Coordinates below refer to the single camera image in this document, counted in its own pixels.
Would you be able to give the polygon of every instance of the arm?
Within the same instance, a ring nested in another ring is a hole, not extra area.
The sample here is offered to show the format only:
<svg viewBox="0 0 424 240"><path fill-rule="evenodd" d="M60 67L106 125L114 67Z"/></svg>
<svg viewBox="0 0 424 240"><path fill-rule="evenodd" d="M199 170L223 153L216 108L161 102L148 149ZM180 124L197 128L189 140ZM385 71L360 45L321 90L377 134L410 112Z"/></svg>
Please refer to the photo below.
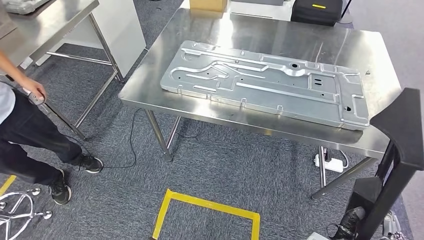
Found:
<svg viewBox="0 0 424 240"><path fill-rule="evenodd" d="M2 51L0 51L0 70L14 79L21 87L32 92L37 98L41 99L46 96L43 85L22 73Z"/></svg>

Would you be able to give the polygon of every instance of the black pants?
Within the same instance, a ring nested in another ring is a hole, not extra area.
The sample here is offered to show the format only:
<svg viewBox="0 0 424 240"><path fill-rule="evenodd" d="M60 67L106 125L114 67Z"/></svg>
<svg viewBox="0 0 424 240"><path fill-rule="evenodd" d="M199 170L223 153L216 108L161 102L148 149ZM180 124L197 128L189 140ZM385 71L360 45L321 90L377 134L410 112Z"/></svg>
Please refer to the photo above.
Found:
<svg viewBox="0 0 424 240"><path fill-rule="evenodd" d="M64 163L77 162L82 154L81 148L61 134L56 125L25 95L14 92L14 109L0 123L0 173L16 175L29 183L49 185L61 172L47 163L28 157L18 144L51 150Z"/></svg>

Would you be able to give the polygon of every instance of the hand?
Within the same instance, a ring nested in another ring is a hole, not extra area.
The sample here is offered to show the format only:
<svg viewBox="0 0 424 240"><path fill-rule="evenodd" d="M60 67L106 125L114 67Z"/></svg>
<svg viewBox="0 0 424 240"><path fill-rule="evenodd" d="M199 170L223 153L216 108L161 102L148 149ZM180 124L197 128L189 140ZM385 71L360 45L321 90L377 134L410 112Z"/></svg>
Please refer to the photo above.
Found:
<svg viewBox="0 0 424 240"><path fill-rule="evenodd" d="M18 81L18 83L21 87L33 93L40 100L47 97L47 93L43 85L29 77L25 77L24 79Z"/></svg>

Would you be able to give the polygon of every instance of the gray shirt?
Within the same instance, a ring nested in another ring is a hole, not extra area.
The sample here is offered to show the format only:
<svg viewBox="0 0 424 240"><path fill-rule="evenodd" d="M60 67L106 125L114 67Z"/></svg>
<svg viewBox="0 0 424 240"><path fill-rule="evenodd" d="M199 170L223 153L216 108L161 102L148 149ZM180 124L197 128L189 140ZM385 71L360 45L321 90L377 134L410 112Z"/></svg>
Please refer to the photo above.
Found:
<svg viewBox="0 0 424 240"><path fill-rule="evenodd" d="M15 93L7 84L0 82L0 124L11 114L15 107Z"/></svg>

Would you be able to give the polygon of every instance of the yellow tape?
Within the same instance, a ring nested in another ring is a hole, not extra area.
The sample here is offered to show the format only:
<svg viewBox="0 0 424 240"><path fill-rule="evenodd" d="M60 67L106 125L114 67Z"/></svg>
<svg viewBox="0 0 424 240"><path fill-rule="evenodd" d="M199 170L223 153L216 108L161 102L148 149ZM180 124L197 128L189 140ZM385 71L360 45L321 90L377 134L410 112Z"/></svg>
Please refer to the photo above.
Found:
<svg viewBox="0 0 424 240"><path fill-rule="evenodd" d="M204 200L201 198L197 198L194 196L189 196L185 194L181 194L178 192L173 192L169 189L166 190L165 197L163 198L162 205L160 206L159 214L157 215L156 225L154 226L154 231L152 238L158 239L159 233L161 232L162 224L164 223L165 214L167 214L168 206L170 205L171 199L178 200L184 203L197 205L200 207L224 212L227 214L236 215L239 217L247 218L252 220L252 233L251 239L258 240L259 239L259 226L261 222L261 216L259 213L244 210L241 208L224 205L221 203Z"/></svg>
<svg viewBox="0 0 424 240"><path fill-rule="evenodd" d="M326 6L318 5L318 4L312 4L312 7L319 8L319 9L326 9L327 8Z"/></svg>
<svg viewBox="0 0 424 240"><path fill-rule="evenodd" d="M16 179L15 175L10 175L9 178L4 182L3 186L0 187L0 196L3 195L8 188L11 186L13 181Z"/></svg>

